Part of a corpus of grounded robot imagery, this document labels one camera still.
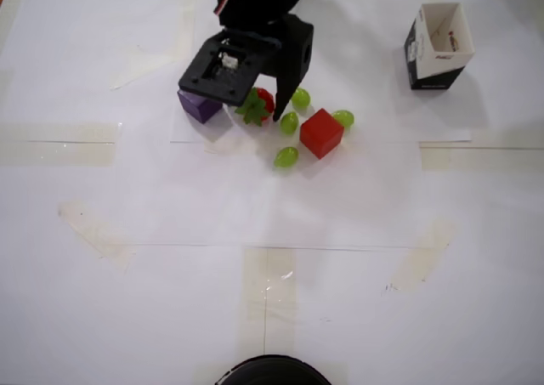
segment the grape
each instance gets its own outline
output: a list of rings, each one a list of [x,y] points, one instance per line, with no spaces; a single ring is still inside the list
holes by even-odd
[[[332,113],[332,117],[334,117],[345,129],[349,129],[355,122],[354,114],[349,110],[337,110]]]
[[[293,134],[298,127],[297,113],[291,111],[284,115],[280,121],[280,129],[285,134]]]
[[[291,97],[292,105],[297,109],[306,109],[309,106],[311,98],[308,91],[298,88],[295,90],[294,95]]]
[[[294,147],[281,149],[274,160],[274,166],[279,168],[289,168],[295,165],[298,160],[298,150]]]

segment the red cube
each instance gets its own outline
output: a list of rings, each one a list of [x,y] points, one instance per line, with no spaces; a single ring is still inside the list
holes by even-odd
[[[300,141],[321,159],[340,144],[343,126],[325,109],[319,110],[300,127]]]

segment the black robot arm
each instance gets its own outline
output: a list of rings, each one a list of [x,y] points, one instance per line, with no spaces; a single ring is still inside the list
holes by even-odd
[[[208,38],[179,88],[227,105],[244,103],[259,74],[276,78],[274,121],[309,68],[314,27],[288,14],[298,0],[218,0],[223,30]]]

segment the strawberry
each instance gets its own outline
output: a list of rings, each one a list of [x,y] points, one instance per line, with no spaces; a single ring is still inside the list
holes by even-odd
[[[264,109],[266,109],[266,111],[269,113],[269,115],[271,115],[272,113],[274,113],[274,108],[275,108],[275,104],[274,104],[274,96],[272,96],[272,94],[270,94],[270,92],[266,89],[263,89],[263,88],[257,88],[257,95],[260,99],[264,100],[264,102],[266,103]]]
[[[263,122],[270,117],[274,111],[274,98],[262,88],[253,88],[247,95],[244,104],[235,112],[244,116],[244,123],[254,123],[263,126]]]

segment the purple cube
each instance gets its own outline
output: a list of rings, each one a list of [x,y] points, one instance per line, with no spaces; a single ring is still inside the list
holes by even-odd
[[[210,120],[223,107],[220,102],[184,92],[183,90],[178,91],[178,96],[184,110],[202,124]]]

